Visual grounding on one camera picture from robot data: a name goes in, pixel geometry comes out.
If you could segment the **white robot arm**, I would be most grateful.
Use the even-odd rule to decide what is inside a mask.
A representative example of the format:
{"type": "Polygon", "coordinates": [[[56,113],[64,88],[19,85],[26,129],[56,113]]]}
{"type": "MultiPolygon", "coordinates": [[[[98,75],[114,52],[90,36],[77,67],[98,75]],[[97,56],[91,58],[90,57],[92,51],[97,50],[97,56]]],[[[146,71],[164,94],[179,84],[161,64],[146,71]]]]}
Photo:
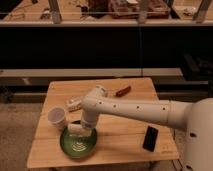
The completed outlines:
{"type": "Polygon", "coordinates": [[[81,102],[81,125],[95,128],[101,114],[168,126],[186,132],[182,171],[213,169],[213,98],[194,103],[172,100],[122,100],[95,86],[81,102]]]}

